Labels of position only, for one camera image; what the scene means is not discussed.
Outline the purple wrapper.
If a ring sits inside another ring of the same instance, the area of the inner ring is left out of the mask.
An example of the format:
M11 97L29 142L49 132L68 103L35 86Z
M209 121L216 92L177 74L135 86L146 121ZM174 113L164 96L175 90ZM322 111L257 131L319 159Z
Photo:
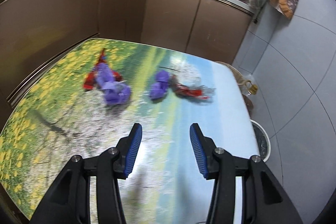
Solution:
M110 83L107 89L100 89L103 92L105 103L109 106L124 105L130 98L131 88L124 82Z
M155 83L150 87L149 97L158 100L165 96L169 88L169 73L161 70L155 74Z

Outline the red snack wrapper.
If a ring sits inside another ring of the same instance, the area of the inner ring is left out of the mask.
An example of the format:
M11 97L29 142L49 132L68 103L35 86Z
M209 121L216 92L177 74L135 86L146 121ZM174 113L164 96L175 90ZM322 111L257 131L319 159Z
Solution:
M110 83L121 82L123 80L120 73L110 69L105 55L105 48L102 49L97 63L88 73L83 88L84 90L93 90L95 86L99 89L107 89Z

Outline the red clear plastic wrapper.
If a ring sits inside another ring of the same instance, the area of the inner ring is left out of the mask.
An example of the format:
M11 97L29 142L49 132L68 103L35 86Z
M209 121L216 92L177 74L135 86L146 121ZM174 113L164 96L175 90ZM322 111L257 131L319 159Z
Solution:
M196 100L209 100L214 94L214 88L201 86L188 86L181 84L176 75L172 75L169 80L170 87L177 96L193 98Z

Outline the white round trash bin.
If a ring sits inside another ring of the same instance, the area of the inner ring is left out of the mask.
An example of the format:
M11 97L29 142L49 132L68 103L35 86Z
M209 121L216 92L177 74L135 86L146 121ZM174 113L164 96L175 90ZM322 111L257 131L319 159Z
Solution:
M255 133L255 138L259 148L260 157L264 162L267 162L271 154L271 144L270 139L264 128L251 119L252 127Z

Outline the cooking oil bottle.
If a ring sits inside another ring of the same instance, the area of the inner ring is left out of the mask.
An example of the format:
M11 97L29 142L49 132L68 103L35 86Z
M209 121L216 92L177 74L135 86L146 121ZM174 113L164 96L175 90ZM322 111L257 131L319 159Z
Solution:
M255 96L258 93L259 87L252 75L244 76L244 84L241 86L241 92L247 97Z

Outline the beige lined waste basket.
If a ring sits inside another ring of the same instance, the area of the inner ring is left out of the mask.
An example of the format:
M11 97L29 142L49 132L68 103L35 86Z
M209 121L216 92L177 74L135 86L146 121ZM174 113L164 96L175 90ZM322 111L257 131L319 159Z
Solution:
M237 83L237 85L238 85L238 87L241 91L242 85L244 84L244 76L236 68L234 68L232 65L229 65L229 64L224 63L222 61L217 61L217 63L221 64L221 65L224 65L231 70L231 72L234 75L234 78L236 80L236 83ZM247 96L242 94L242 97L243 97L243 100L245 102L245 105L247 107L247 110L248 110L249 114L251 114L253 109L254 109L254 105L253 105L253 102L252 102L252 99L251 99L252 96L247 97Z

